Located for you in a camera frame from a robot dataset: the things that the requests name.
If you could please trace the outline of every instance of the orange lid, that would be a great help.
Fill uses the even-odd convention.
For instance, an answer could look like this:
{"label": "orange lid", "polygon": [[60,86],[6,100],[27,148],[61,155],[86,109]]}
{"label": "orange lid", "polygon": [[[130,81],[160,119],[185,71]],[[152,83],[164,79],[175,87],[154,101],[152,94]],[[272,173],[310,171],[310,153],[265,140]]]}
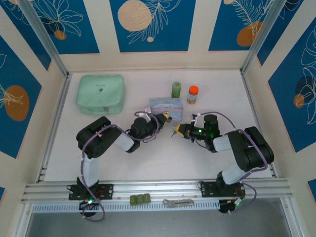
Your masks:
{"label": "orange lid", "polygon": [[198,93],[198,87],[196,85],[191,85],[189,89],[189,93],[196,95]]}

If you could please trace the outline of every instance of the gray floor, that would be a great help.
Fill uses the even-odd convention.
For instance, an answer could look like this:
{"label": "gray floor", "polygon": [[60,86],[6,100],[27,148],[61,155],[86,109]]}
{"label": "gray floor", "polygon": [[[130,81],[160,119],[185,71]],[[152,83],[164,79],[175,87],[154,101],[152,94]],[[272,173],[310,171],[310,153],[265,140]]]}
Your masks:
{"label": "gray floor", "polygon": [[259,199],[243,211],[107,213],[90,223],[78,213],[33,214],[28,237],[290,237],[278,199]]}

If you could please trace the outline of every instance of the mint green pouch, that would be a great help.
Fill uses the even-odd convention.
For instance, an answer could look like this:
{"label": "mint green pouch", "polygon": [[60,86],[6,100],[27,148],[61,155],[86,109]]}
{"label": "mint green pouch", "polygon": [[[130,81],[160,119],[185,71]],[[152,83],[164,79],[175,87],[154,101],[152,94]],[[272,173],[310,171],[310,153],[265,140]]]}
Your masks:
{"label": "mint green pouch", "polygon": [[121,75],[86,75],[81,78],[77,105],[84,114],[109,115],[122,111],[125,100]]}

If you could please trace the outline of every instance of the white wall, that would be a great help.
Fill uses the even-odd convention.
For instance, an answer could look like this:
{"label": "white wall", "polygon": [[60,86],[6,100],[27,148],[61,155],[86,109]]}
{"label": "white wall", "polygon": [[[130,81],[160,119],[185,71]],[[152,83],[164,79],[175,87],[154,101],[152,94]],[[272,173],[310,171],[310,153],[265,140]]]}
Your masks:
{"label": "white wall", "polygon": [[315,17],[315,0],[304,0],[263,67],[256,59],[246,74],[264,136],[275,153],[277,170],[288,178],[311,236],[316,233],[316,202],[307,182],[316,178],[316,144],[294,152],[268,80]]}
{"label": "white wall", "polygon": [[120,53],[110,2],[84,0],[100,54],[61,55],[67,69],[240,68],[248,51],[209,52],[222,0],[196,0],[188,52]]}
{"label": "white wall", "polygon": [[41,154],[49,135],[53,112],[64,79],[51,63],[48,72],[0,7],[0,35],[42,85],[17,159],[0,152],[0,237],[9,233],[11,219],[21,202],[25,184],[35,181]]}

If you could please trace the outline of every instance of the green block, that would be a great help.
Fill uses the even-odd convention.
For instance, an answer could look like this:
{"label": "green block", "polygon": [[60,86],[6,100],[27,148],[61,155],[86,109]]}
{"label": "green block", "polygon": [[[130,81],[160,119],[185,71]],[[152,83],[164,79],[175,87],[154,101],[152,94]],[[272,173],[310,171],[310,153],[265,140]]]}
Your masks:
{"label": "green block", "polygon": [[137,204],[141,205],[143,203],[144,203],[144,195],[142,194],[137,195]]}
{"label": "green block", "polygon": [[137,205],[137,196],[132,195],[129,197],[129,203],[131,206],[136,206]]}
{"label": "green block", "polygon": [[150,194],[144,194],[144,203],[150,203]]}

